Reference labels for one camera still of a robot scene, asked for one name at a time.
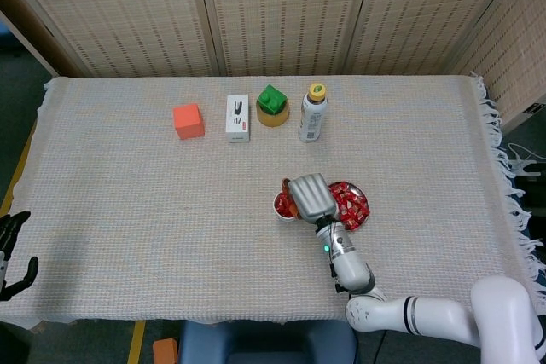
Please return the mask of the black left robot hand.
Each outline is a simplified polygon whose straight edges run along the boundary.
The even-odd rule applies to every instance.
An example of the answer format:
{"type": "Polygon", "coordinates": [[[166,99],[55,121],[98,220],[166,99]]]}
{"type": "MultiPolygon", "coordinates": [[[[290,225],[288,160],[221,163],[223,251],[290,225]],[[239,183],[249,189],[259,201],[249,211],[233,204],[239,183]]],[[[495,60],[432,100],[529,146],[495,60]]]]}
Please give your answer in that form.
{"type": "Polygon", "coordinates": [[[25,276],[22,280],[8,286],[6,274],[9,260],[12,257],[19,232],[23,224],[30,218],[30,211],[21,211],[14,215],[6,214],[1,217],[1,301],[9,301],[13,296],[29,288],[38,276],[38,257],[31,257],[25,276]]]}

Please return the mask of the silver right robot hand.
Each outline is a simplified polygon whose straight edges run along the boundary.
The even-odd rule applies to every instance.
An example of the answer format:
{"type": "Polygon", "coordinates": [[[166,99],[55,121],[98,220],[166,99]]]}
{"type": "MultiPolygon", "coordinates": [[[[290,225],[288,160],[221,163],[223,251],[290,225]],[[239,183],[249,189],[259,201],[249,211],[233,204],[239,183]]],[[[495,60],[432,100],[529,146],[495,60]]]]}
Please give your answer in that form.
{"type": "Polygon", "coordinates": [[[321,173],[282,180],[285,209],[291,217],[315,224],[324,217],[334,218],[338,206],[321,173]]]}

